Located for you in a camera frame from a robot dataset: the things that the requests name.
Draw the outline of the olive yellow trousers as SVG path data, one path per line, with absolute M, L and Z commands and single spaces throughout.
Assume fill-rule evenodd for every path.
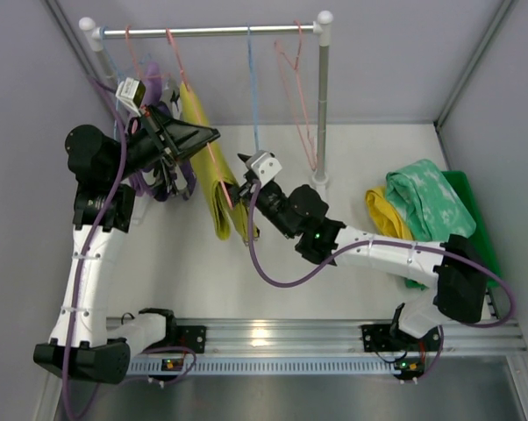
M 210 121 L 194 89 L 182 82 L 180 85 L 182 119 L 189 124 L 210 126 Z M 233 175 L 217 141 L 211 142 L 191 159 L 190 164 L 200 184 L 203 197 L 220 240 L 231 235 L 231 226 L 247 243 L 249 240 L 248 208 L 242 203 L 234 205 L 224 188 L 239 184 Z

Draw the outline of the pink hanger of yellow trousers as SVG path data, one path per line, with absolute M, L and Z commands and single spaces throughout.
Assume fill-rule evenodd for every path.
M 290 116 L 292 117 L 293 123 L 295 124 L 297 135 L 303 147 L 305 157 L 310 166 L 310 170 L 314 171 L 317 169 L 318 164 L 316 148 L 314 138 L 310 132 L 309 112 L 307 109 L 307 104 L 303 93 L 303 84 L 300 76 L 300 61 L 303 51 L 303 26 L 298 20 L 294 21 L 294 25 L 296 26 L 298 37 L 296 54 L 293 57 L 290 57 L 280 40 L 276 40 L 274 42 L 274 49 L 277 66 L 282 80 L 282 87 L 289 105 Z M 293 74 L 293 80 L 296 85 L 297 100 L 293 96 L 295 91 L 289 87 L 287 68 L 289 68 Z

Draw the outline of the pink hanger of olive trousers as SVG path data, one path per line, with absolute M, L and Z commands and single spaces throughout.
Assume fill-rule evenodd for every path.
M 166 29 L 168 44 L 173 48 L 175 58 L 180 70 L 181 76 L 181 100 L 182 115 L 187 123 L 209 127 L 209 120 L 205 115 L 203 106 L 189 83 L 186 70 L 182 63 L 180 50 L 176 44 L 175 37 L 169 28 Z M 233 204 L 227 193 L 226 184 L 233 184 L 232 172 L 222 155 L 219 144 L 216 141 L 211 142 L 200 152 L 195 154 L 190 162 L 193 164 L 198 180 L 202 187 L 206 187 L 204 192 L 207 193 L 207 202 L 210 207 L 214 204 L 220 209 L 220 204 L 225 208 L 233 210 Z

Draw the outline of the blue hanger of green trousers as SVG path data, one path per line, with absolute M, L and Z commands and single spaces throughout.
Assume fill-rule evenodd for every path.
M 257 75 L 254 67 L 253 59 L 253 45 L 252 45 L 252 31 L 248 25 L 246 28 L 246 47 L 247 47 L 247 64 L 249 71 L 250 93 L 251 93 L 251 109 L 253 119 L 253 140 L 255 151 L 260 150 L 260 135 L 259 135 L 259 108 L 258 108 L 258 90 L 257 90 Z

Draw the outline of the green tie-dye trousers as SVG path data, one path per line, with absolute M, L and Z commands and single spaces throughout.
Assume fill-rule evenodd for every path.
M 417 241 L 446 241 L 452 234 L 469 238 L 475 232 L 474 218 L 430 160 L 387 173 L 385 198 Z

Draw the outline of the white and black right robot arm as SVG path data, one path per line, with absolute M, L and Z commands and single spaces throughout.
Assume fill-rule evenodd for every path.
M 268 151 L 240 154 L 245 181 L 228 186 L 234 203 L 259 212 L 295 250 L 315 265 L 372 268 L 421 283 L 425 291 L 400 304 L 393 326 L 415 339 L 447 321 L 476 325 L 482 319 L 487 274 L 469 239 L 452 234 L 443 242 L 392 239 L 328 218 L 328 204 L 308 184 L 285 194 L 275 182 L 281 163 Z

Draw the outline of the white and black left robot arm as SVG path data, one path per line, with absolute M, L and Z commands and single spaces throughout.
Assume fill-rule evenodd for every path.
M 135 190 L 125 179 L 160 159 L 179 163 L 217 140 L 218 129 L 189 124 L 149 106 L 140 128 L 121 141 L 93 125 L 79 125 L 66 137 L 68 169 L 77 190 L 73 253 L 68 285 L 57 322 L 33 360 L 64 382 L 118 384 L 133 357 L 175 340 L 171 310 L 147 308 L 110 332 L 106 326 L 112 272 L 129 232 Z

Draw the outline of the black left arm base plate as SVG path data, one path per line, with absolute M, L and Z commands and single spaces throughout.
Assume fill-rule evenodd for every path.
M 207 327 L 205 325 L 177 325 L 162 339 L 159 346 L 182 346 L 195 353 L 204 353 Z

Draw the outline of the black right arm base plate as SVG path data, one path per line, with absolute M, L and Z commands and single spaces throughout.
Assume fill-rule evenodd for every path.
M 422 338 L 415 338 L 389 323 L 362 325 L 361 337 L 366 353 L 435 352 L 441 345 L 438 328 L 428 331 Z

